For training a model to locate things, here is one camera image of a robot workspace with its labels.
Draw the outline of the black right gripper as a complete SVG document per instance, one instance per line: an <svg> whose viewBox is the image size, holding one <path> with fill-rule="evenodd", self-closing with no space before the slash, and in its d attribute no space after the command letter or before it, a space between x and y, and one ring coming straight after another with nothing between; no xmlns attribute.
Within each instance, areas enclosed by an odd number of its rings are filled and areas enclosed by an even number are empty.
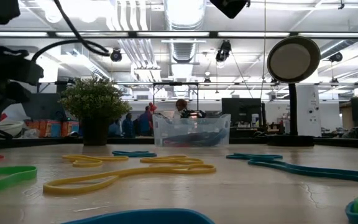
<svg viewBox="0 0 358 224"><path fill-rule="evenodd" d="M210 0L226 17L233 19L244 7L250 7L250 0Z"/></svg>

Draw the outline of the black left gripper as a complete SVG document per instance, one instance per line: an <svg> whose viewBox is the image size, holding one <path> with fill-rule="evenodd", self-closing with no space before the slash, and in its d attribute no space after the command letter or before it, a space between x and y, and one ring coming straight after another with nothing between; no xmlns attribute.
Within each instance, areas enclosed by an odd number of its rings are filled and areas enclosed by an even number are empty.
<svg viewBox="0 0 358 224"><path fill-rule="evenodd" d="M12 50L0 46L0 97L10 101L0 101L0 118L2 112L11 104L27 102L31 92L21 84L36 86L44 76L44 70L36 62L28 60L28 51ZM0 138L11 140L13 135L0 130Z"/></svg>

